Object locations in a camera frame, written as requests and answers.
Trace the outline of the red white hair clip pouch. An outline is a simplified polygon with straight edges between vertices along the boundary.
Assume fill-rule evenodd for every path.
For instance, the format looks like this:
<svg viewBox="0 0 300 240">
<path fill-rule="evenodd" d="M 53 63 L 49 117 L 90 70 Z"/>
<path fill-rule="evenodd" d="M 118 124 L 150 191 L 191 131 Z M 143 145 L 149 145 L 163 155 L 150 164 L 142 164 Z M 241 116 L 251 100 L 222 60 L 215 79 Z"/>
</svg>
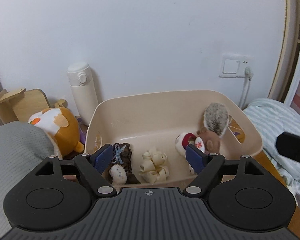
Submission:
<svg viewBox="0 0 300 240">
<path fill-rule="evenodd" d="M 194 135 L 193 133 L 183 132 L 175 139 L 175 149 L 186 160 L 186 147 L 188 145 L 194 145 L 196 148 L 205 153 L 205 144 L 203 139 L 199 136 L 199 132 L 197 132 L 197 135 Z"/>
</svg>

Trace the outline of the brown hedgehog plush keychain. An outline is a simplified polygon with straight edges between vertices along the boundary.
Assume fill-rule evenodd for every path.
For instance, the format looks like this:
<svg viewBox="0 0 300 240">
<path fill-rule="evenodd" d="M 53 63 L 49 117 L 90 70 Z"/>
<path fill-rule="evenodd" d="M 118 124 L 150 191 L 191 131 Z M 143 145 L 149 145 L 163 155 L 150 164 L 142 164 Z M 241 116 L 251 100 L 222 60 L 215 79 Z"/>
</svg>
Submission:
<svg viewBox="0 0 300 240">
<path fill-rule="evenodd" d="M 203 114 L 203 124 L 197 131 L 195 146 L 205 154 L 218 154 L 229 120 L 229 113 L 224 104 L 217 102 L 209 104 Z"/>
</svg>

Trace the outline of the cream scrunchie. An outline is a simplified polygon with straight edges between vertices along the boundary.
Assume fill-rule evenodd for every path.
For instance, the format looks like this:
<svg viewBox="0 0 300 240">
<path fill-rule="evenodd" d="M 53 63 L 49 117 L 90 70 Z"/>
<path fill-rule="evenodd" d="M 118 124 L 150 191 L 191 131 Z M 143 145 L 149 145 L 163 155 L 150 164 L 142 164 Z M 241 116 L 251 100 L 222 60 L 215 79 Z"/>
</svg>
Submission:
<svg viewBox="0 0 300 240">
<path fill-rule="evenodd" d="M 170 172 L 165 153 L 153 147 L 142 155 L 142 159 L 139 175 L 145 182 L 154 184 L 166 181 L 169 178 Z"/>
</svg>

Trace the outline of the striped light blue blanket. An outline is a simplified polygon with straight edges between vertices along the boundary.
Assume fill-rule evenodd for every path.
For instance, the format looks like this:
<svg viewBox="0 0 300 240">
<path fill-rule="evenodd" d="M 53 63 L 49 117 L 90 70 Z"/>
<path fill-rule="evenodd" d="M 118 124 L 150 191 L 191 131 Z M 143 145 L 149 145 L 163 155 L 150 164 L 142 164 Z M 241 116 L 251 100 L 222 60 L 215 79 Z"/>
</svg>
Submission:
<svg viewBox="0 0 300 240">
<path fill-rule="evenodd" d="M 300 195 L 300 163 L 278 154 L 277 137 L 283 132 L 300 136 L 300 115 L 273 99 L 255 99 L 243 110 L 263 141 L 263 151 L 293 195 Z"/>
</svg>

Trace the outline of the orange plush toy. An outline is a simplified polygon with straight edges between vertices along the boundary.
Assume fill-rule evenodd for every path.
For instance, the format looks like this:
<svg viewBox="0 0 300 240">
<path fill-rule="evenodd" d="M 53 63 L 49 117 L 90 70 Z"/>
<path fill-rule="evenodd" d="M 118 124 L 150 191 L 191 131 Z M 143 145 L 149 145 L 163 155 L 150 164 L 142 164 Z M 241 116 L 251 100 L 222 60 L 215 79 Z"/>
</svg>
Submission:
<svg viewBox="0 0 300 240">
<path fill-rule="evenodd" d="M 83 153 L 79 123 L 66 107 L 44 109 L 33 114 L 28 123 L 41 128 L 50 137 L 59 159 L 62 160 L 71 152 Z"/>
</svg>

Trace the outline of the beige plastic storage bin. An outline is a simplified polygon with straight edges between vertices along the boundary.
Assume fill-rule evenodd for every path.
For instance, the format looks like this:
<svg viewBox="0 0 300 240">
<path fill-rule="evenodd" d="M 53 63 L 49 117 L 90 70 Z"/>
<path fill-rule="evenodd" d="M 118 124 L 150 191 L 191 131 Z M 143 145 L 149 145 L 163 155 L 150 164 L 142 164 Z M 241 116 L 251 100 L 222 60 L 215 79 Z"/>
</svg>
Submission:
<svg viewBox="0 0 300 240">
<path fill-rule="evenodd" d="M 105 144 L 129 143 L 132 172 L 138 187 L 179 187 L 183 190 L 196 177 L 186 159 L 175 148 L 183 132 L 196 133 L 203 125 L 206 107 L 213 102 L 226 106 L 235 124 L 221 139 L 220 153 L 230 160 L 262 151 L 260 134 L 243 111 L 225 95 L 212 90 L 186 90 L 125 96 L 102 102 L 94 111 L 85 141 L 85 152 L 93 154 Z M 167 155 L 170 172 L 166 181 L 147 183 L 139 175 L 142 155 L 156 148 Z"/>
</svg>

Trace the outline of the white thermos bottle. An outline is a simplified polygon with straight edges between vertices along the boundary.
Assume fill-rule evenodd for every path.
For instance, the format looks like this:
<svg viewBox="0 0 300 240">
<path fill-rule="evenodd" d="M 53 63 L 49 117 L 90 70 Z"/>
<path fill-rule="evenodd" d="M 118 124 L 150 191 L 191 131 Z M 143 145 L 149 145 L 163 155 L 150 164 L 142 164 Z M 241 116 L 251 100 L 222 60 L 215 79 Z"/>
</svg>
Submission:
<svg viewBox="0 0 300 240">
<path fill-rule="evenodd" d="M 86 62 L 74 63 L 68 67 L 67 76 L 78 113 L 88 126 L 98 106 L 91 68 Z"/>
</svg>

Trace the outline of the grey plush pillow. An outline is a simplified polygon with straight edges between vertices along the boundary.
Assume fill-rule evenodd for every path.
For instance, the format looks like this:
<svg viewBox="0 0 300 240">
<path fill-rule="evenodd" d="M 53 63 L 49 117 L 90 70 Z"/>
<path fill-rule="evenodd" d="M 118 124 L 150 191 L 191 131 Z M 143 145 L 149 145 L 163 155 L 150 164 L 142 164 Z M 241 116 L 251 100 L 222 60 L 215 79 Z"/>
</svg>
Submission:
<svg viewBox="0 0 300 240">
<path fill-rule="evenodd" d="M 18 121 L 0 126 L 0 237 L 11 229 L 3 210 L 6 194 L 50 155 L 62 157 L 41 128 Z"/>
</svg>

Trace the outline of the wooden stand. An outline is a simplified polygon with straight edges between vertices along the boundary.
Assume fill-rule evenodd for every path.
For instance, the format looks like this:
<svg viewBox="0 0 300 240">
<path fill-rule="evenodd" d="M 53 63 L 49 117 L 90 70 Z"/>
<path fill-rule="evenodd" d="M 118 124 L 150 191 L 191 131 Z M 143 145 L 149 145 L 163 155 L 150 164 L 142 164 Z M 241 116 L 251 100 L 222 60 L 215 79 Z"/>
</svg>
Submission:
<svg viewBox="0 0 300 240">
<path fill-rule="evenodd" d="M 13 121 L 28 122 L 39 111 L 50 108 L 45 93 L 41 89 L 19 88 L 0 92 L 0 121 L 7 124 Z"/>
</svg>

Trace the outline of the white wall switch socket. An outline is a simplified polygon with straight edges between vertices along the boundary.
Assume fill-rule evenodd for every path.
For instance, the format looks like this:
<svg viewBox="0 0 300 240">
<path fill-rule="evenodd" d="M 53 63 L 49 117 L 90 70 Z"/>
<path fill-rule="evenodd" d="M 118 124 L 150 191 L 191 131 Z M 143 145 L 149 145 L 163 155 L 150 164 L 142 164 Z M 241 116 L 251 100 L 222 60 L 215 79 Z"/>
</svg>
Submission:
<svg viewBox="0 0 300 240">
<path fill-rule="evenodd" d="M 245 69 L 253 69 L 254 58 L 247 55 L 223 54 L 219 77 L 222 78 L 244 78 Z"/>
</svg>

